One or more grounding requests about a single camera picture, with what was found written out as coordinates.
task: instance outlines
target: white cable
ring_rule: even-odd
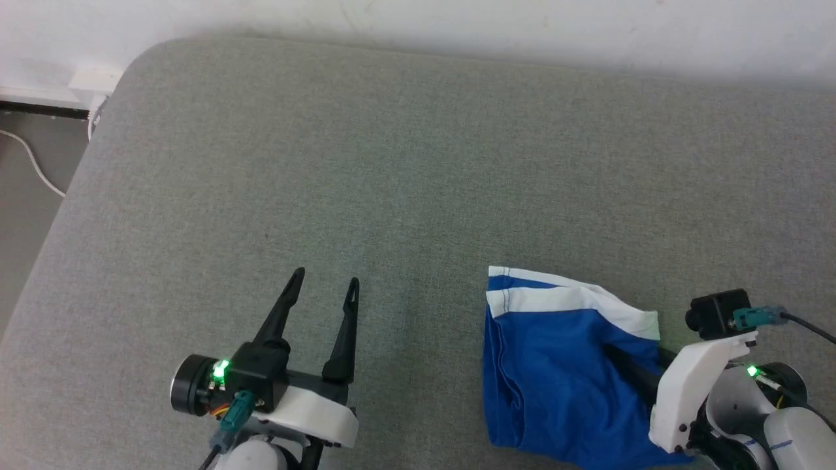
[[[35,171],[38,172],[38,176],[41,177],[41,180],[43,180],[43,182],[46,183],[47,186],[49,186],[49,189],[55,191],[55,193],[59,196],[64,197],[67,195],[65,192],[55,187],[55,185],[47,179],[46,175],[43,174],[43,171],[41,171],[41,167],[38,166],[38,162],[35,161],[35,155],[32,153],[32,149],[29,148],[29,144],[27,144],[25,140],[21,139],[17,135],[12,134],[11,132],[6,132],[5,130],[0,130],[0,134],[8,135],[9,137],[23,144],[23,148],[26,149],[26,153],[29,154],[29,160],[32,161],[32,165],[35,167]]]
[[[96,95],[93,97],[93,102],[90,103],[90,111],[87,113],[87,140],[93,139],[93,130],[95,126],[99,125],[99,120],[102,115],[102,109],[107,102],[107,96]]]
[[[763,374],[756,375],[755,376],[755,381],[761,382],[763,385],[765,385],[765,386],[767,386],[767,387],[769,387],[769,388],[771,388],[775,391],[783,392],[783,387],[781,387],[781,384],[777,383],[776,381],[773,381],[772,379],[768,379],[767,377],[764,377]]]

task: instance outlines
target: white stripe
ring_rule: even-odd
[[[493,276],[509,276],[517,279],[527,279],[530,281],[539,281],[541,283],[552,284],[563,287],[585,287],[598,294],[605,295],[612,299],[618,300],[618,297],[612,295],[607,289],[595,284],[582,283],[574,279],[558,276],[557,274],[538,273],[537,271],[528,271],[527,269],[517,268],[503,268],[501,266],[489,266],[487,269],[488,277]]]
[[[602,295],[585,287],[492,290],[487,292],[486,296],[493,318],[507,312],[564,312],[593,309],[611,324],[633,336],[657,341],[660,338],[659,315],[656,312],[639,310],[614,296]]]

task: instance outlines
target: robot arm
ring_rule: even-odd
[[[201,470],[218,454],[222,470],[315,470],[324,447],[354,446],[359,422],[346,403],[354,381],[359,281],[349,284],[330,359],[321,375],[311,375],[287,369],[290,345],[282,338],[303,280],[299,268],[255,338],[230,360],[191,355],[176,372],[171,406],[219,421]],[[255,436],[277,441],[251,440]],[[288,450],[294,443],[301,455]]]
[[[607,354],[645,399],[649,438],[667,452],[702,455],[721,470],[829,468],[836,462],[836,432],[807,404],[800,375],[782,363],[730,362],[757,344],[755,327],[790,317],[782,307],[753,309],[742,289],[713,294],[694,299],[686,315],[705,341],[660,364],[666,366],[661,377],[617,350]]]

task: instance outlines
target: gray upholstered surface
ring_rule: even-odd
[[[695,340],[745,287],[836,330],[836,99],[273,40],[152,49],[111,100],[0,360],[8,468],[196,467],[212,422],[168,386],[229,355],[297,266],[316,371],[362,282],[354,450],[323,468],[561,468],[491,448],[487,265],[602,284]],[[833,350],[765,330],[836,414]]]

